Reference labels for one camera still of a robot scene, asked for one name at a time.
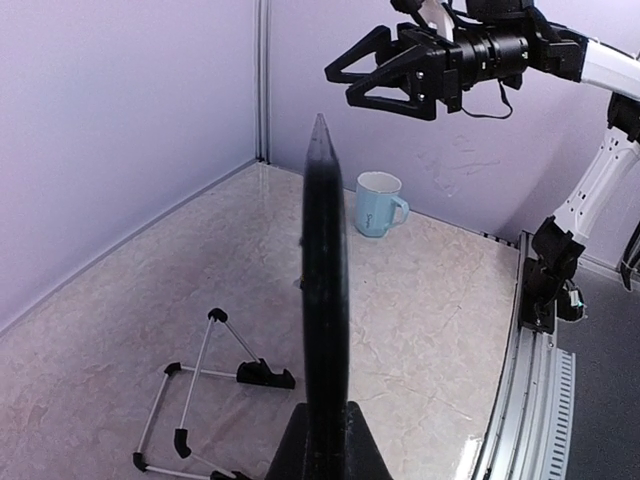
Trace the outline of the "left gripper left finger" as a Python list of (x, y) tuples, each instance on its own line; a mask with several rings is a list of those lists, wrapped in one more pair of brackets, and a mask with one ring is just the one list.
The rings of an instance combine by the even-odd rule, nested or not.
[(307, 404), (294, 408), (265, 480), (302, 480), (308, 434)]

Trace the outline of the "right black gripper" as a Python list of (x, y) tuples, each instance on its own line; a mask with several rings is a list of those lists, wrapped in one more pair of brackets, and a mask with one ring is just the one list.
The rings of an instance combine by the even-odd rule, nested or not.
[[(409, 23), (399, 24), (397, 34), (394, 40), (388, 27), (376, 26), (325, 68), (326, 79), (354, 83), (346, 90), (353, 107), (425, 121), (436, 119), (437, 101), (449, 114), (461, 111), (461, 48), (433, 29)], [(373, 71), (346, 71), (370, 55)]]

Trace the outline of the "white whiteboard black frame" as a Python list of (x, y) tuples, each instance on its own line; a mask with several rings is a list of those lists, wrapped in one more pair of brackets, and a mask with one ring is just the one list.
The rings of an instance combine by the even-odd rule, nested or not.
[(344, 191), (324, 115), (308, 145), (302, 207), (303, 339), (308, 412), (306, 479), (345, 479), (349, 279)]

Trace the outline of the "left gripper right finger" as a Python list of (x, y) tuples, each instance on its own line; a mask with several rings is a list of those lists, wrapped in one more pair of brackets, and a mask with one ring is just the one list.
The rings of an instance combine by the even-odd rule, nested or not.
[(349, 480), (391, 480), (360, 406), (347, 403), (346, 478)]

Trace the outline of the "whiteboard wire stand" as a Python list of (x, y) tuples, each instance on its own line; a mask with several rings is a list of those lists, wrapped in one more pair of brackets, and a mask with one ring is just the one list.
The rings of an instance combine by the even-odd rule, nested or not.
[(263, 479), (295, 397), (293, 374), (272, 370), (214, 308), (195, 361), (164, 368), (133, 465), (165, 479)]

